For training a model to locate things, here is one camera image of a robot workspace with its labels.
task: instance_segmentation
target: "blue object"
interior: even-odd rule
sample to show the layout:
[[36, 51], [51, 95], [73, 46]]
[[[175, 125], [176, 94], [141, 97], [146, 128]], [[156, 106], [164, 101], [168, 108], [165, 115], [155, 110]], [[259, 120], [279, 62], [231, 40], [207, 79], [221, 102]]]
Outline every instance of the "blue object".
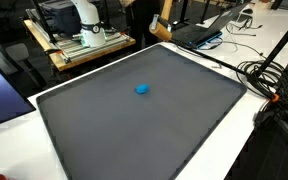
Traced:
[[144, 94], [148, 92], [149, 88], [149, 85], [141, 84], [136, 87], [135, 91], [137, 92], [137, 94]]

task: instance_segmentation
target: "laptop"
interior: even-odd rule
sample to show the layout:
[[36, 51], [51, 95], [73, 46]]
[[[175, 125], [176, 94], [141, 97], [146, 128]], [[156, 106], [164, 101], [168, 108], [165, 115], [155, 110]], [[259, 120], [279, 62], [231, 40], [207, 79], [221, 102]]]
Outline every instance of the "laptop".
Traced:
[[199, 48], [208, 41], [222, 35], [221, 30], [229, 23], [247, 3], [238, 5], [222, 12], [209, 28], [189, 24], [173, 32], [173, 39], [187, 44], [193, 48]]

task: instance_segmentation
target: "cable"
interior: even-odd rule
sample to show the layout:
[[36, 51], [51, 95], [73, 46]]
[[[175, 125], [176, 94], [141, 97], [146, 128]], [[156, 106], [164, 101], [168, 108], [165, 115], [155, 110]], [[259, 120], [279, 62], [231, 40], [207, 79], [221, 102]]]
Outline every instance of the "cable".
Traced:
[[[236, 22], [238, 22], [238, 20], [241, 18], [241, 16], [242, 16], [242, 14], [240, 13], [239, 16], [238, 16], [238, 18], [236, 19]], [[234, 32], [233, 32], [233, 31], [234, 31], [234, 29], [233, 29], [233, 27], [231, 27], [231, 32], [232, 32], [232, 33], [229, 33], [229, 35], [230, 35], [232, 41], [236, 43], [236, 39], [235, 39], [235, 36], [234, 36]], [[235, 44], [234, 46], [235, 46], [235, 52], [238, 51], [237, 45]]]
[[261, 56], [261, 57], [266, 59], [266, 57], [263, 56], [263, 53], [258, 52], [256, 49], [252, 48], [251, 46], [248, 46], [248, 45], [245, 45], [245, 44], [236, 43], [236, 42], [230, 42], [230, 41], [223, 41], [222, 43], [235, 44], [235, 45], [238, 45], [238, 46], [247, 47], [247, 48], [253, 50], [254, 52], [256, 52], [259, 56]]
[[242, 26], [237, 26], [233, 23], [228, 23], [225, 28], [227, 30], [227, 32], [229, 32], [230, 34], [234, 34], [234, 35], [244, 35], [244, 36], [256, 36], [256, 34], [247, 34], [247, 33], [234, 33], [233, 32], [233, 27], [236, 27], [238, 28], [238, 30], [242, 30], [242, 29], [259, 29], [261, 27], [263, 27], [263, 25], [259, 25], [258, 27], [252, 27], [252, 24], [253, 24], [253, 18], [249, 18], [249, 19], [246, 19], [244, 24]]
[[258, 52], [256, 49], [252, 48], [251, 46], [248, 46], [248, 45], [245, 45], [245, 44], [236, 43], [236, 42], [223, 41], [222, 38], [218, 38], [218, 39], [220, 39], [220, 40], [222, 40], [222, 41], [221, 41], [220, 44], [216, 45], [214, 48], [218, 47], [218, 46], [221, 45], [222, 43], [234, 44], [234, 45], [238, 45], [238, 46], [247, 47], [247, 48], [253, 50], [254, 52], [256, 52], [259, 56], [261, 56], [261, 57], [263, 57], [264, 59], [266, 59], [266, 57], [263, 56], [263, 53]]
[[[244, 71], [245, 77], [249, 85], [245, 84], [239, 73], [236, 73], [239, 81], [246, 85], [249, 90], [255, 94], [270, 99], [270, 103], [265, 105], [263, 110], [269, 108], [274, 110], [273, 116], [279, 120], [287, 120], [288, 110], [288, 72], [278, 63], [272, 62], [264, 72], [260, 72], [260, 76], [256, 72], [260, 71], [260, 66], [264, 60], [260, 61], [245, 61], [240, 63], [237, 68]], [[276, 92], [270, 89], [267, 85], [268, 81], [278, 88]]]
[[234, 33], [232, 30], [229, 30], [228, 29], [228, 25], [232, 25], [232, 24], [227, 24], [226, 26], [225, 26], [225, 28], [226, 28], [226, 30], [227, 30], [227, 32], [228, 33], [230, 33], [230, 34], [233, 34], [233, 35], [242, 35], [242, 36], [256, 36], [256, 34], [247, 34], [247, 33]]

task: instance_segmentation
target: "person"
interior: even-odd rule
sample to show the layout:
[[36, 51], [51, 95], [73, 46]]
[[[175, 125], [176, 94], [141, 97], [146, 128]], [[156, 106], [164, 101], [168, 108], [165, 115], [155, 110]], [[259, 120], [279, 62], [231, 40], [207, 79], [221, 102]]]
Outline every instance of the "person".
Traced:
[[120, 0], [125, 8], [126, 24], [130, 27], [130, 36], [136, 40], [133, 51], [142, 49], [143, 36], [145, 47], [151, 46], [158, 42], [158, 38], [150, 33], [149, 26], [153, 20], [154, 14], [160, 14], [160, 0], [131, 0], [131, 4], [124, 3]]

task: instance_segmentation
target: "black tray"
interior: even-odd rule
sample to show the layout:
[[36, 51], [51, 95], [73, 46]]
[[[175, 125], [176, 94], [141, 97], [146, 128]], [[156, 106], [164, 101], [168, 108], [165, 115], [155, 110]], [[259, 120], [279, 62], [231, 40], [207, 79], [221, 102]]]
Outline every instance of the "black tray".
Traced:
[[[150, 90], [139, 95], [143, 83]], [[38, 106], [69, 179], [161, 180], [180, 173], [245, 92], [156, 45], [40, 96]]]

